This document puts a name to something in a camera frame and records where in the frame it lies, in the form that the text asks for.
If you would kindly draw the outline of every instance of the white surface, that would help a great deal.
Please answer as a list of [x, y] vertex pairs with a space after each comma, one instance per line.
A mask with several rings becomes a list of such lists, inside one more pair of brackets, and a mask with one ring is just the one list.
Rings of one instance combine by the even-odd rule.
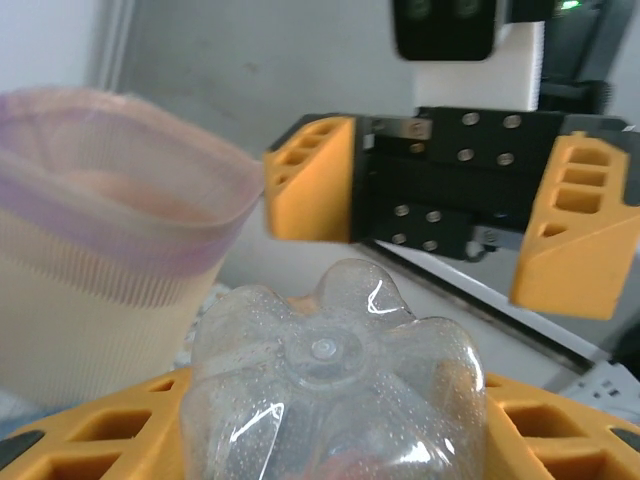
[[97, 85], [112, 6], [109, 0], [0, 0], [0, 91]]
[[[301, 296], [311, 292], [322, 274], [343, 258], [370, 260], [361, 251], [347, 245], [289, 243], [271, 239], [266, 233], [261, 202], [227, 256], [219, 279], [230, 287], [257, 283], [271, 287], [282, 296]], [[385, 267], [417, 317], [451, 318], [471, 334], [487, 370], [540, 387], [548, 385], [559, 375], [573, 378], [566, 369], [546, 356]]]
[[640, 382], [624, 365], [601, 362], [560, 394], [640, 425]]
[[506, 313], [510, 317], [519, 320], [524, 325], [531, 327], [535, 331], [558, 342], [560, 345], [564, 345], [578, 355], [592, 361], [608, 358], [608, 355], [604, 351], [584, 340], [582, 337], [571, 333], [569, 330], [560, 327], [546, 317], [531, 310], [511, 305], [509, 299], [498, 290], [494, 290], [475, 278], [465, 275], [438, 257], [396, 245], [383, 245], [393, 253], [450, 282], [463, 291], [470, 293], [483, 302]]
[[417, 63], [415, 105], [535, 110], [543, 46], [544, 24], [521, 23], [484, 62]]

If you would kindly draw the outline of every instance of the gray wall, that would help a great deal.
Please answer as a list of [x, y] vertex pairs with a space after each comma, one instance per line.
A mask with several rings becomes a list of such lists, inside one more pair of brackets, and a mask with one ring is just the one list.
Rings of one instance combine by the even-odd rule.
[[[309, 112], [412, 112], [412, 68], [394, 55], [388, 1], [139, 0], [122, 89], [221, 134], [258, 157]], [[613, 113], [640, 122], [640, 16], [612, 81]], [[515, 254], [459, 265], [506, 292]], [[611, 343], [640, 307], [638, 269], [616, 318], [554, 318]]]

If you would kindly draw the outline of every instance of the purple stripe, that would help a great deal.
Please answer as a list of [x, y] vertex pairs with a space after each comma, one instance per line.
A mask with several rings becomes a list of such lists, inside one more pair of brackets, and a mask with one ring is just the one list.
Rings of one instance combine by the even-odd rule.
[[[135, 238], [89, 214], [52, 203], [34, 191], [0, 175], [0, 206], [76, 245], [153, 274], [197, 275], [222, 259], [235, 241], [255, 202], [236, 221], [221, 226], [220, 237], [182, 246]], [[171, 254], [162, 251], [174, 247]]]

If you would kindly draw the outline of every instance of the mesh basket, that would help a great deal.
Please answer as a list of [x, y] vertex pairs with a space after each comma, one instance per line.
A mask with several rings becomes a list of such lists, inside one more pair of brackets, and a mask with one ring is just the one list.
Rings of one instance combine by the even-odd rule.
[[260, 171], [140, 100], [0, 96], [0, 385], [60, 405], [168, 368]]

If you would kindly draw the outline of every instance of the orange 3d-printed part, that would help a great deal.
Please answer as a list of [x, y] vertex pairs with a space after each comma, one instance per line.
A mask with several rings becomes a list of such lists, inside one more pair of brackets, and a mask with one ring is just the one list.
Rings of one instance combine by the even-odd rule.
[[578, 132], [558, 137], [533, 205], [510, 299], [532, 310], [608, 320], [640, 235], [625, 205], [629, 156]]
[[[178, 370], [22, 428], [12, 438], [44, 436], [0, 480], [183, 480], [178, 414], [190, 379]], [[487, 387], [485, 480], [640, 479], [640, 453], [620, 438], [640, 439], [640, 428], [497, 375]]]

